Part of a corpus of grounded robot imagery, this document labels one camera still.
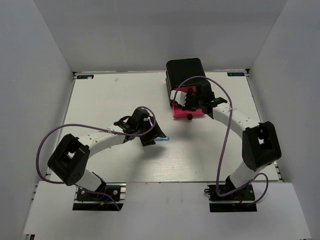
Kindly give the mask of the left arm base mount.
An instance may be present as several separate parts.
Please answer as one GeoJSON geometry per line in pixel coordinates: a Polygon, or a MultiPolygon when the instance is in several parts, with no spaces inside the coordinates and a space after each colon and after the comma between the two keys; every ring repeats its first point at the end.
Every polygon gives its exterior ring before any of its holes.
{"type": "Polygon", "coordinates": [[[73,201],[73,211],[117,212],[125,203],[125,183],[107,183],[104,194],[93,194],[77,187],[73,201]]]}

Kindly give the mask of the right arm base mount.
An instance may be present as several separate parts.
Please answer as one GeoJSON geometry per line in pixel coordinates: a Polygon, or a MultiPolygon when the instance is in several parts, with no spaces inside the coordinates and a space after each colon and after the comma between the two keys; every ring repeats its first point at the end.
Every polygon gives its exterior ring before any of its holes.
{"type": "Polygon", "coordinates": [[[216,193],[216,185],[208,185],[204,193],[209,198],[209,210],[211,213],[249,213],[257,212],[256,204],[252,204],[256,198],[252,185],[248,185],[228,196],[220,197],[216,193]]]}

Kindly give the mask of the pink bottom drawer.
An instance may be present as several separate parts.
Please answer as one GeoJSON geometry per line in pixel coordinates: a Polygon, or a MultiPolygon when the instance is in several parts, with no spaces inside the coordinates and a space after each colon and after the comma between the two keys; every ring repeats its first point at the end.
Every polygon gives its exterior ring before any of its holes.
{"type": "Polygon", "coordinates": [[[205,115],[201,109],[198,109],[196,111],[182,110],[176,104],[172,105],[172,109],[173,109],[173,118],[174,119],[192,120],[193,118],[199,118],[199,117],[203,117],[205,115]]]}

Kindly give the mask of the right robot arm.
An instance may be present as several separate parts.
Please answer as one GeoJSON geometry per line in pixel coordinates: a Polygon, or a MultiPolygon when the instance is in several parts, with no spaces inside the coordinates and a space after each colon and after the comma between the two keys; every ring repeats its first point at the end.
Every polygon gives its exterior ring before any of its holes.
{"type": "Polygon", "coordinates": [[[184,107],[188,110],[202,110],[213,120],[224,124],[226,134],[222,147],[226,148],[230,132],[237,134],[241,141],[242,162],[225,180],[224,190],[216,188],[219,197],[236,200],[244,193],[244,188],[258,176],[262,170],[282,156],[276,128],[270,121],[260,122],[239,112],[233,105],[229,94],[215,97],[212,91],[198,86],[196,91],[189,90],[184,98],[184,107]]]}

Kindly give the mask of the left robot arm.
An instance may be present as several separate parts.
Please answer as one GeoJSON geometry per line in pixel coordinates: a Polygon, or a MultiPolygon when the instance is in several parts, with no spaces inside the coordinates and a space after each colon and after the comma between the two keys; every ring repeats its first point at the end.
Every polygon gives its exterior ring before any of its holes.
{"type": "Polygon", "coordinates": [[[92,156],[135,138],[146,147],[154,145],[156,138],[165,137],[154,115],[146,108],[138,107],[132,115],[120,118],[105,130],[78,137],[71,133],[65,135],[47,165],[65,185],[81,187],[99,200],[105,196],[106,182],[87,169],[92,156]]]}

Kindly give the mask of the blue correction tape case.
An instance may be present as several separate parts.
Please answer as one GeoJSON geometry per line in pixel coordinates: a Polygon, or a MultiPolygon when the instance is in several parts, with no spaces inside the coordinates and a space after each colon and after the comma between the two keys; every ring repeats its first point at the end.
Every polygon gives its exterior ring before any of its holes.
{"type": "Polygon", "coordinates": [[[167,142],[169,140],[170,140],[170,138],[168,136],[166,136],[166,137],[157,137],[157,138],[154,139],[154,141],[156,141],[156,142],[167,142]]]}

